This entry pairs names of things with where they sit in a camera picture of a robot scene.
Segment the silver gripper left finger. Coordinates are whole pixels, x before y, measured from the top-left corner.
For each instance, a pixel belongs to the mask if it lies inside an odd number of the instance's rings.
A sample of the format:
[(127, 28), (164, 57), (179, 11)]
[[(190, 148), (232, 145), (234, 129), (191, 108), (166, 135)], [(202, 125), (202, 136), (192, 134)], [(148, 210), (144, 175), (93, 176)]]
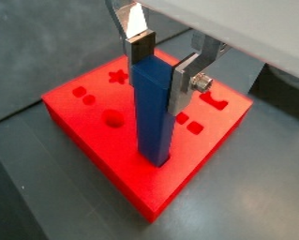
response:
[(109, 16), (117, 28), (128, 68), (154, 55), (155, 32), (148, 29), (146, 12), (133, 0), (105, 0)]

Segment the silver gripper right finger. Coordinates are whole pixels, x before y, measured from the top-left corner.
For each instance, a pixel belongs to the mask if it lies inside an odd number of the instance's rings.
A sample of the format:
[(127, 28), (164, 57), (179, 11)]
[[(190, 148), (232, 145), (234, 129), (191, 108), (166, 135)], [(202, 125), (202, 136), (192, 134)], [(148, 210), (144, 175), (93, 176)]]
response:
[(176, 115), (190, 105), (195, 91), (206, 93), (212, 85), (212, 77), (206, 74), (207, 67), (228, 51), (230, 46), (203, 34), (192, 32), (191, 47), (196, 50), (174, 67), (168, 113)]

